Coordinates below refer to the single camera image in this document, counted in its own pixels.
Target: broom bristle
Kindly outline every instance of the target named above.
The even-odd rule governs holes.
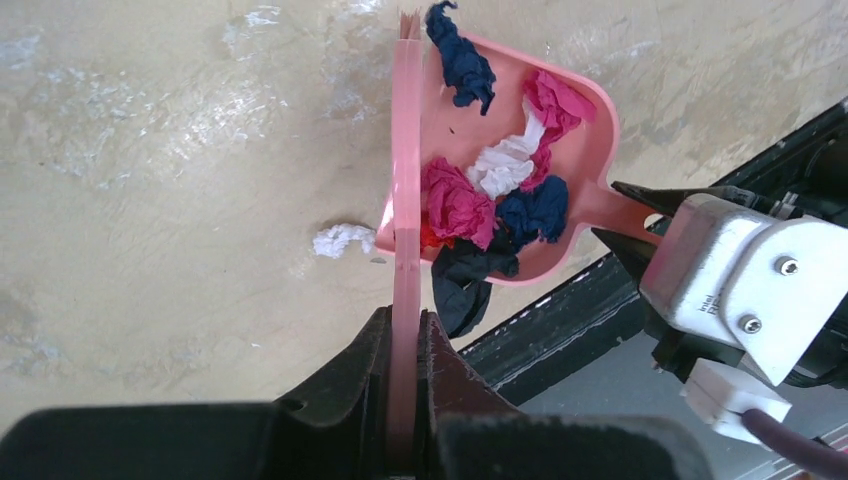
[[[400,12],[401,40],[421,39],[421,14],[418,10],[412,13]]]

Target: silver screw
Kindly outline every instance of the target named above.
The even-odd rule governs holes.
[[[741,328],[745,333],[754,334],[763,328],[763,322],[753,315],[745,315],[742,317],[742,320],[739,321],[739,328]]]
[[[798,273],[798,260],[792,257],[780,257],[777,260],[777,271],[783,276],[795,275]]]

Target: gray surface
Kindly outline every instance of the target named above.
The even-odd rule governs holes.
[[[639,334],[521,405],[521,410],[549,415],[659,415],[677,420],[701,444],[719,480],[738,478],[777,458],[762,447],[722,437],[707,428],[680,397],[681,383],[671,374],[651,369],[655,345],[656,340]],[[777,391],[793,405],[784,423],[808,437],[848,422],[848,392],[786,386]]]

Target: concrete floor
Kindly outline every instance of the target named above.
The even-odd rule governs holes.
[[[271,399],[391,301],[391,262],[310,248],[379,222],[398,3],[263,1],[0,4],[0,430],[48,405]],[[610,93],[611,180],[706,184],[848,93],[848,0],[461,7]],[[496,288],[457,346],[601,253],[584,238]]]

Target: black frame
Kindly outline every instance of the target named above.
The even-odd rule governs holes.
[[[848,99],[715,185],[782,197],[803,178],[806,162],[848,132]],[[656,228],[664,228],[659,222]],[[607,254],[460,351],[515,405],[542,393],[642,330],[644,304],[624,268]]]

